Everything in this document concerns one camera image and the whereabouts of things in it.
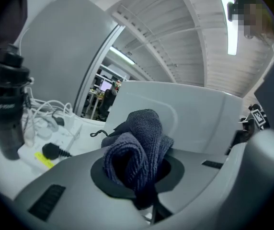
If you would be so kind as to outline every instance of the sticker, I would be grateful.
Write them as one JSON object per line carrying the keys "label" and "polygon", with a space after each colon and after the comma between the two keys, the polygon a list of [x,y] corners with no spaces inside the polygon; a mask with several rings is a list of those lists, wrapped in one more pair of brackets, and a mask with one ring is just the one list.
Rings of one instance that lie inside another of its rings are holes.
{"label": "sticker", "polygon": [[260,110],[256,109],[251,111],[251,114],[254,117],[254,121],[256,122],[258,127],[261,127],[266,123],[266,120],[264,119],[263,115],[261,114]]}
{"label": "sticker", "polygon": [[42,153],[40,152],[36,152],[35,153],[35,157],[41,162],[43,163],[46,167],[48,167],[49,169],[51,169],[54,164],[51,162],[50,159],[47,159]]}

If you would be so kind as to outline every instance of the person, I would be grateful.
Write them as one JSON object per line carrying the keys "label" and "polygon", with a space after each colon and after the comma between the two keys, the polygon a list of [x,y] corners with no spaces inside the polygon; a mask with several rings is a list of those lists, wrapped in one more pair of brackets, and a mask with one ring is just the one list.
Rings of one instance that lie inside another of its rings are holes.
{"label": "person", "polygon": [[259,111],[261,111],[261,107],[260,107],[260,105],[258,105],[258,104],[254,104],[254,105],[252,106],[252,109],[253,109],[253,111],[254,111],[254,110],[259,110]]}
{"label": "person", "polygon": [[237,18],[244,36],[256,37],[274,50],[274,17],[262,0],[235,0],[229,5],[229,18]]}

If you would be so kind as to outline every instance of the white cord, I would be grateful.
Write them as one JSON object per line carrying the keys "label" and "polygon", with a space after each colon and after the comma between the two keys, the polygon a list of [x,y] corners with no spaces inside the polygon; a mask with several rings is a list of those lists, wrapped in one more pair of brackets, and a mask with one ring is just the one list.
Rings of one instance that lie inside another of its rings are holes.
{"label": "white cord", "polygon": [[34,96],[33,96],[33,91],[32,91],[32,88],[30,87],[26,87],[26,91],[30,91],[30,95],[31,95],[31,102],[33,102],[33,104],[38,104],[40,105],[40,102],[41,103],[45,103],[45,101],[42,101],[42,100],[39,100],[39,99],[35,99]]}
{"label": "white cord", "polygon": [[24,37],[24,35],[25,35],[25,33],[28,31],[28,29],[29,28],[27,28],[24,32],[23,32],[23,34],[22,34],[22,36],[21,36],[21,39],[20,39],[20,42],[19,42],[19,55],[21,56],[21,42],[22,42],[22,38]]}
{"label": "white cord", "polygon": [[[34,113],[37,111],[36,108],[32,108],[31,110],[32,110]],[[50,114],[52,114],[52,113],[53,113],[52,111],[50,111],[50,112],[42,112],[42,111],[39,111],[39,112],[38,112],[38,114],[41,115],[41,116],[47,116],[47,115],[50,115]]]}
{"label": "white cord", "polygon": [[68,112],[68,114],[72,114],[72,105],[71,105],[71,103],[67,103],[67,104],[65,104],[65,106],[64,106],[64,116],[65,116],[65,110],[66,110],[66,108],[67,108],[67,106],[70,106],[70,108],[69,108],[69,112]]}
{"label": "white cord", "polygon": [[27,146],[29,147],[32,147],[35,143],[35,125],[34,125],[34,119],[33,119],[33,112],[31,109],[29,109],[27,107],[27,115],[28,115],[28,118],[27,118],[27,122],[31,122],[31,125],[30,127],[33,128],[33,131],[31,134],[28,133],[28,128],[27,128],[27,123],[25,123],[25,129],[24,129],[24,134],[23,134],[23,137],[24,137],[24,141],[26,143]]}
{"label": "white cord", "polygon": [[47,102],[44,102],[40,107],[38,107],[38,109],[35,111],[35,114],[34,114],[34,118],[36,118],[36,115],[37,113],[47,104],[50,104],[50,103],[57,103],[57,104],[60,104],[64,107],[65,109],[65,105],[63,103],[61,103],[60,101],[57,101],[57,100],[50,100],[50,101],[47,101]]}

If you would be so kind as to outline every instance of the white cable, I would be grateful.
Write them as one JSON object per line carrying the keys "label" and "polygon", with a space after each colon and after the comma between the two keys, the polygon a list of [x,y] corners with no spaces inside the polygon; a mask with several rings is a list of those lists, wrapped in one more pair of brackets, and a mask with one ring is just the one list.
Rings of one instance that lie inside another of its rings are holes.
{"label": "white cable", "polygon": [[68,102],[68,103],[65,104],[65,106],[64,106],[64,116],[65,116],[65,114],[66,114],[66,113],[65,113],[65,110],[66,110],[66,107],[67,107],[68,105],[70,106],[68,114],[72,114],[72,105],[71,105],[71,103]]}
{"label": "white cable", "polygon": [[45,102],[45,101],[42,101],[42,100],[39,100],[39,99],[35,99],[34,96],[33,96],[33,91],[32,91],[32,88],[31,87],[26,87],[26,91],[29,90],[30,91],[30,94],[31,94],[31,101],[35,102],[35,103],[38,103],[38,102]]}
{"label": "white cable", "polygon": [[[37,109],[35,109],[35,108],[32,108],[31,109],[34,113],[37,111]],[[42,111],[39,111],[38,112],[38,114],[40,114],[41,116],[47,116],[47,115],[50,115],[50,114],[52,114],[53,113],[53,111],[50,111],[50,112],[42,112]]]}
{"label": "white cable", "polygon": [[45,105],[48,105],[50,103],[57,103],[57,104],[60,104],[62,106],[65,107],[65,105],[63,103],[61,103],[60,101],[57,101],[57,100],[50,100],[50,101],[47,101],[47,102],[44,102],[40,107],[38,107],[38,109],[35,111],[35,114],[34,114],[34,118],[36,118],[36,115],[37,113],[45,106]]}
{"label": "white cable", "polygon": [[21,36],[21,39],[20,39],[20,42],[19,42],[19,55],[21,56],[21,42],[22,42],[22,38],[24,37],[24,35],[25,35],[25,33],[28,31],[28,29],[29,28],[27,28],[24,32],[23,32],[23,34],[22,34],[22,36]]}
{"label": "white cable", "polygon": [[28,133],[28,131],[27,131],[28,127],[27,127],[27,123],[26,123],[23,137],[24,137],[24,141],[25,141],[26,145],[29,146],[29,147],[32,147],[35,143],[35,125],[34,125],[34,119],[33,119],[33,112],[28,107],[27,107],[27,115],[28,115],[27,121],[31,122],[30,127],[33,128],[33,131],[32,131],[31,134]]}
{"label": "white cable", "polygon": [[61,110],[61,111],[64,110],[63,108],[61,108],[60,106],[57,106],[57,105],[53,105],[52,107],[53,107],[53,108],[58,108],[58,109]]}

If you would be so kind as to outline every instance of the power strip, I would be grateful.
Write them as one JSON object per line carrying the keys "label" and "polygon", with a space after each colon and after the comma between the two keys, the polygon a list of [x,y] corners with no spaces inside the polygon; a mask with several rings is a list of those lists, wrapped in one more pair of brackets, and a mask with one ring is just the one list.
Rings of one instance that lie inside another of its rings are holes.
{"label": "power strip", "polygon": [[57,158],[52,161],[47,160],[42,154],[42,147],[45,144],[54,143],[61,149],[69,151],[73,142],[79,136],[81,128],[82,123],[76,120],[70,130],[71,133],[69,133],[63,126],[59,126],[59,130],[53,132],[49,140],[43,140],[36,135],[32,147],[24,144],[18,149],[20,159],[40,173],[48,171],[51,167],[65,158]]}

